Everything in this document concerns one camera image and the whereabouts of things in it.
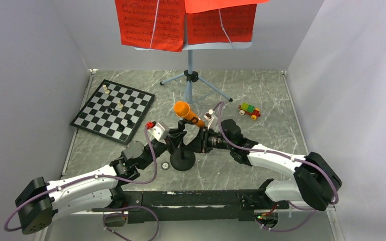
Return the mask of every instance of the toy car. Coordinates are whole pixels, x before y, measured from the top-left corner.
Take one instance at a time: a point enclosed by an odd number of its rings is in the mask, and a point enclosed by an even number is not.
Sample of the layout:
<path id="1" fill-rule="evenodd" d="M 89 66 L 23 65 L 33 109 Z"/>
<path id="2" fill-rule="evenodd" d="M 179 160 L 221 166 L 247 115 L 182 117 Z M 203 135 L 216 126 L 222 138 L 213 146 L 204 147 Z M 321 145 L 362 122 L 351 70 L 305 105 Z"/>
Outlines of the toy car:
<path id="1" fill-rule="evenodd" d="M 243 103 L 238 107 L 240 109 L 239 114 L 244 115 L 247 113 L 251 116 L 251 119 L 256 120 L 258 117 L 261 116 L 259 113 L 259 109 L 255 108 L 253 105 L 250 105 L 248 103 Z"/>

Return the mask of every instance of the chessboard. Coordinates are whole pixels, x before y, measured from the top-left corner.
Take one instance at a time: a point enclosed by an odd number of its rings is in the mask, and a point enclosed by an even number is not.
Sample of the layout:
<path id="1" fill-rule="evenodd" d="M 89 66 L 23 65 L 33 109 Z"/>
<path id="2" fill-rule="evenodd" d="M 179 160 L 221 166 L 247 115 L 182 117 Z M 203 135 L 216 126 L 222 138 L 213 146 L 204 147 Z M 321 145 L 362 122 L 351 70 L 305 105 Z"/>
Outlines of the chessboard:
<path id="1" fill-rule="evenodd" d="M 104 85 L 110 91 L 109 94 L 102 87 Z M 154 98 L 154 94 L 103 80 L 70 125 L 127 145 Z"/>

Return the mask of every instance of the white string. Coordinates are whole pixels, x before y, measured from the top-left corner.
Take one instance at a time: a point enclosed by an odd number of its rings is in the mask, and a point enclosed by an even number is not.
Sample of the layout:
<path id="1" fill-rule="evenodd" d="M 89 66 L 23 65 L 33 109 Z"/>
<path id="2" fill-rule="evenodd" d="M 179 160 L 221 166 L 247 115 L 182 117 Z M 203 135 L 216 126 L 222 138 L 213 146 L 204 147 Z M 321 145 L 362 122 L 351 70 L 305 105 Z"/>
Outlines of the white string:
<path id="1" fill-rule="evenodd" d="M 226 32 L 226 29 L 224 28 L 224 25 L 223 25 L 223 18 L 221 17 L 221 10 L 220 10 L 220 9 L 218 9 L 218 13 L 220 14 L 221 29 L 223 29 L 223 32 L 224 32 L 224 34 L 226 35 L 227 39 L 229 40 L 230 45 L 232 46 L 232 48 L 235 49 L 235 47 L 233 46 L 232 41 L 231 41 L 230 38 L 229 38 L 229 35 L 228 35 L 227 32 Z"/>
<path id="2" fill-rule="evenodd" d="M 150 40 L 149 51 L 152 49 L 152 43 L 153 43 L 153 37 L 154 37 L 154 31 L 156 30 L 157 11 L 158 11 L 158 9 L 159 9 L 159 0 L 157 0 L 157 4 L 156 4 L 156 14 L 155 14 L 155 16 L 154 16 L 153 32 L 152 32 L 152 39 Z"/>

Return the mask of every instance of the orange paper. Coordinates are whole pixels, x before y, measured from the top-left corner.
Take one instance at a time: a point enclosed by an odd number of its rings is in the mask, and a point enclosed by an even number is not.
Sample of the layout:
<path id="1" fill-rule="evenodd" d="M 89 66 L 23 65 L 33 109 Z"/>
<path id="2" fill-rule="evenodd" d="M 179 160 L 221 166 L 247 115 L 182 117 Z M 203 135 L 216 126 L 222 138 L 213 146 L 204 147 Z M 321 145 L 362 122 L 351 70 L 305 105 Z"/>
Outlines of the orange paper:
<path id="1" fill-rule="evenodd" d="M 262 4 L 269 1 L 270 0 L 185 0 L 185 11 L 188 14 L 194 14 L 234 6 Z"/>
<path id="2" fill-rule="evenodd" d="M 256 4 L 221 9 L 224 29 L 231 42 L 251 42 Z M 188 44 L 228 43 L 218 10 L 187 14 Z"/>
<path id="3" fill-rule="evenodd" d="M 157 0 L 115 0 L 123 45 L 149 48 Z M 160 0 L 152 49 L 181 52 L 184 0 Z"/>

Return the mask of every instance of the white chess piece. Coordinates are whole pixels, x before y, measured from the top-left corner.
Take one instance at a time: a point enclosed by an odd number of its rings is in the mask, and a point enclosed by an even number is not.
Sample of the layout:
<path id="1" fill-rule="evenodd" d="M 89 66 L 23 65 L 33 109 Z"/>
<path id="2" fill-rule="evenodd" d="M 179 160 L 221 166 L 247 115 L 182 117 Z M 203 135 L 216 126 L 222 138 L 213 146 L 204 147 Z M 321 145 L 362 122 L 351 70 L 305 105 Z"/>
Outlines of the white chess piece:
<path id="1" fill-rule="evenodd" d="M 110 94 L 110 90 L 107 89 L 107 86 L 105 84 L 103 84 L 103 89 L 105 94 Z"/>

